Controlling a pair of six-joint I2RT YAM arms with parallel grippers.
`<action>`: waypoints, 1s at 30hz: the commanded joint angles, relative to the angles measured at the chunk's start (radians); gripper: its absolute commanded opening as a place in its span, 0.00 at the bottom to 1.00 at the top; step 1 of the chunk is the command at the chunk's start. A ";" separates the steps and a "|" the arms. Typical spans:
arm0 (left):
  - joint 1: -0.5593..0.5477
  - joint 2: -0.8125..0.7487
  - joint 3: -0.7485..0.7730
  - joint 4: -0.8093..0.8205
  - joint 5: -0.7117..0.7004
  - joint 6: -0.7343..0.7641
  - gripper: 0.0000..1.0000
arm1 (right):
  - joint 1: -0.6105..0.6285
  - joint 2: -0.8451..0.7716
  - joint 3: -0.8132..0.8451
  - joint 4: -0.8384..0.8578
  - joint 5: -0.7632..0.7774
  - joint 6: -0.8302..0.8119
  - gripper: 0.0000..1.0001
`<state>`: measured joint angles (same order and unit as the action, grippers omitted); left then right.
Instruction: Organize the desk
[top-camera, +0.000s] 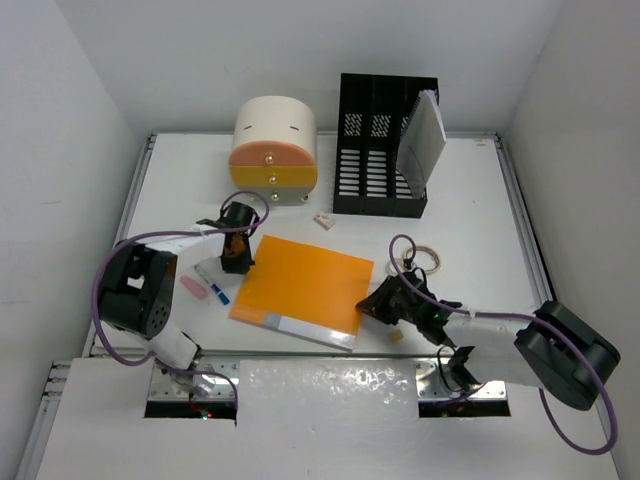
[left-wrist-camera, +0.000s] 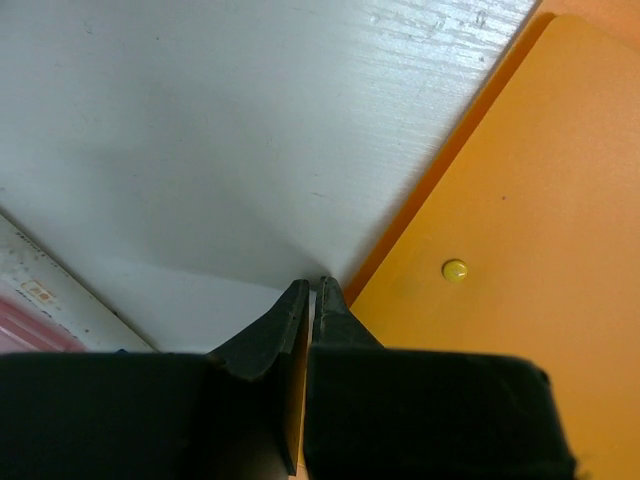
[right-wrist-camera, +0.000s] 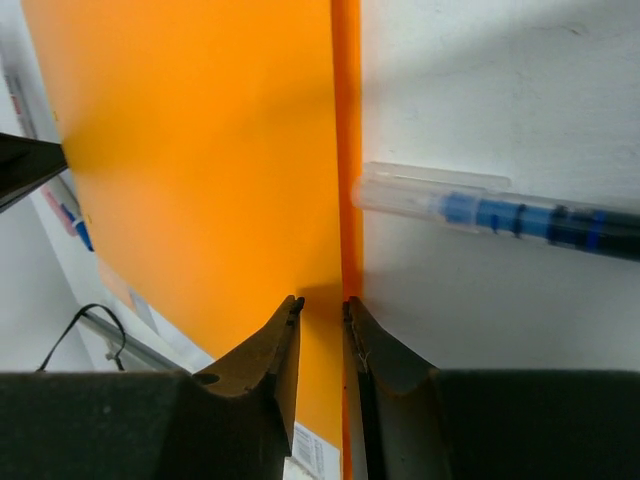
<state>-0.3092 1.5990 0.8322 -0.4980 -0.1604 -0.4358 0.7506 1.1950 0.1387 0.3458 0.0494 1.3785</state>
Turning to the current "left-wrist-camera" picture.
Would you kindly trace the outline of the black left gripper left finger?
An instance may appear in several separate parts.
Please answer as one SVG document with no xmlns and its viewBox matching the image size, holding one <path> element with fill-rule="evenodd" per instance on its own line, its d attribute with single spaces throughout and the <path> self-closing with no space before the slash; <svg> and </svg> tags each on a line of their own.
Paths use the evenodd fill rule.
<svg viewBox="0 0 640 480">
<path fill-rule="evenodd" d="M 5 479 L 284 479 L 295 473 L 309 284 L 207 354 L 1 359 Z"/>
</svg>

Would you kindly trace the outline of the orange notebook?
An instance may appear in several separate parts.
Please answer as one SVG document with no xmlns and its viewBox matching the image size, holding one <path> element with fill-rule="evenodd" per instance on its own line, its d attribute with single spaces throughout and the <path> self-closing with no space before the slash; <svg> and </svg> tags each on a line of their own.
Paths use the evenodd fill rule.
<svg viewBox="0 0 640 480">
<path fill-rule="evenodd" d="M 387 348 L 535 364 L 572 479 L 637 478 L 638 51 L 577 16 L 550 17 L 345 301 Z"/>
</svg>

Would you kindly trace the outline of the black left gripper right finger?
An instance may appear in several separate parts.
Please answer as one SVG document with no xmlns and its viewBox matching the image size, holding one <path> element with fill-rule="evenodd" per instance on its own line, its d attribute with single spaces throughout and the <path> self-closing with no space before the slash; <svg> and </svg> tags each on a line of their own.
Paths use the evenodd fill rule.
<svg viewBox="0 0 640 480">
<path fill-rule="evenodd" d="M 313 479 L 572 479 L 547 374 L 501 355 L 393 349 L 325 277 L 303 452 Z"/>
</svg>

